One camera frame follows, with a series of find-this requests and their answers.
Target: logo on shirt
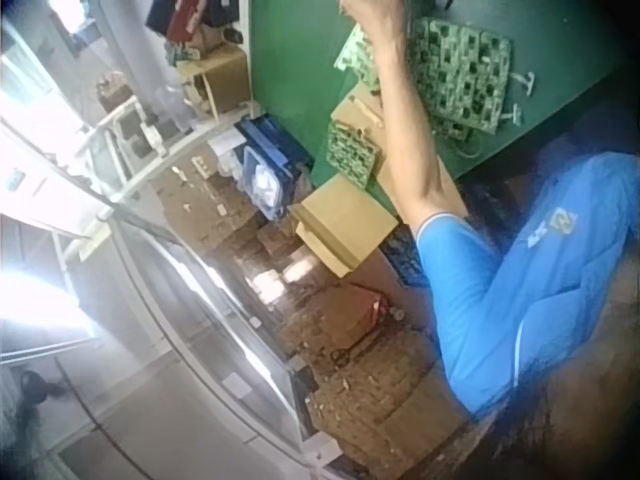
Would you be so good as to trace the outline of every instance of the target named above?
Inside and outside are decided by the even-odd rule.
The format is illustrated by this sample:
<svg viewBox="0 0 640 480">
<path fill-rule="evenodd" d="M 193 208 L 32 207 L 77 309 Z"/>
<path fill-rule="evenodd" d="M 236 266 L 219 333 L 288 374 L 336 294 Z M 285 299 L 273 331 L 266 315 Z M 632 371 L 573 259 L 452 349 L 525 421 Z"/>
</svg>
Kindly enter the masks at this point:
<svg viewBox="0 0 640 480">
<path fill-rule="evenodd" d="M 553 228 L 562 235 L 571 235 L 575 229 L 578 216 L 575 213 L 567 212 L 564 208 L 556 208 L 548 224 L 543 220 L 538 228 L 529 235 L 527 239 L 527 247 L 532 248 L 542 240 L 542 238 L 549 232 L 549 227 Z"/>
</svg>

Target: blue shirt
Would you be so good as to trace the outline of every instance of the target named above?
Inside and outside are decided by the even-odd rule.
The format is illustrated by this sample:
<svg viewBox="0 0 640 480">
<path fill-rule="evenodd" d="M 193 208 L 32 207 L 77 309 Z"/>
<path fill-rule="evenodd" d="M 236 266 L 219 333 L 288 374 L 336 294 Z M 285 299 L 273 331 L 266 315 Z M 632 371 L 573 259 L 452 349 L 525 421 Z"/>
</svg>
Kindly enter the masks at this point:
<svg viewBox="0 0 640 480">
<path fill-rule="evenodd" d="M 625 240 L 638 235 L 639 183 L 630 155 L 578 162 L 547 182 L 504 258 L 453 215 L 420 229 L 446 375 L 470 412 L 590 337 Z"/>
</svg>

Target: green table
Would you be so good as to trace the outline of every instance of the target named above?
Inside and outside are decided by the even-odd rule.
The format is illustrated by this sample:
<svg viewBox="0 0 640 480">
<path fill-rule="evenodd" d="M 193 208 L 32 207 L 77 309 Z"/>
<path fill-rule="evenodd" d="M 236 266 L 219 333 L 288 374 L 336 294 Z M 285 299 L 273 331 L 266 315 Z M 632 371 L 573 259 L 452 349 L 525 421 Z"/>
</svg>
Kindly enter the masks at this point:
<svg viewBox="0 0 640 480">
<path fill-rule="evenodd" d="M 316 186 L 335 174 L 325 158 L 329 116 L 355 85 L 353 74 L 333 68 L 353 27 L 350 19 L 338 14 L 337 3 L 252 2 L 254 96 L 313 155 Z M 529 98 L 520 84 L 510 82 L 505 109 L 519 103 L 524 123 L 505 123 L 494 136 L 474 134 L 479 136 L 471 139 L 470 150 L 482 146 L 475 158 L 465 158 L 438 140 L 438 152 L 454 178 L 530 132 L 626 62 L 614 32 L 583 0 L 455 0 L 448 12 L 437 11 L 436 16 L 512 39 L 512 70 L 532 71 L 537 77 Z M 393 210 L 376 182 L 368 191 Z"/>
</svg>

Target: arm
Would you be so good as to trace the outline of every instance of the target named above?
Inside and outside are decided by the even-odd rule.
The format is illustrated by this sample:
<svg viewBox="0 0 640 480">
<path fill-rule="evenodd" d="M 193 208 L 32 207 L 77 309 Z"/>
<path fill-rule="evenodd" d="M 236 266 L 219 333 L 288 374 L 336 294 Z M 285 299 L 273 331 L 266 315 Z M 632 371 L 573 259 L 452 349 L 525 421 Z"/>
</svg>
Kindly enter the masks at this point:
<svg viewBox="0 0 640 480">
<path fill-rule="evenodd" d="M 404 0 L 342 0 L 372 42 L 387 136 L 387 161 L 404 220 L 414 235 L 447 205 L 427 115 L 407 66 Z"/>
</svg>

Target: person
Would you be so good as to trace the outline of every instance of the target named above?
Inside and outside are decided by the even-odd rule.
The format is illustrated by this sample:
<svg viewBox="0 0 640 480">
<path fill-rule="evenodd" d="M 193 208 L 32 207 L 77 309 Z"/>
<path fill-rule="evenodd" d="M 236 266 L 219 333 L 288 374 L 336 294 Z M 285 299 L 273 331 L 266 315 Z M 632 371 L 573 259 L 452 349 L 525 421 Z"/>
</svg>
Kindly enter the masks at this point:
<svg viewBox="0 0 640 480">
<path fill-rule="evenodd" d="M 501 257 L 452 213 L 443 193 L 428 115 L 407 65 L 404 0 L 341 3 L 373 48 L 387 161 L 431 285 L 447 380 L 482 418 L 525 372 L 558 366 L 590 338 L 625 242 L 630 233 L 638 237 L 638 162 L 614 152 L 567 159 Z"/>
</svg>

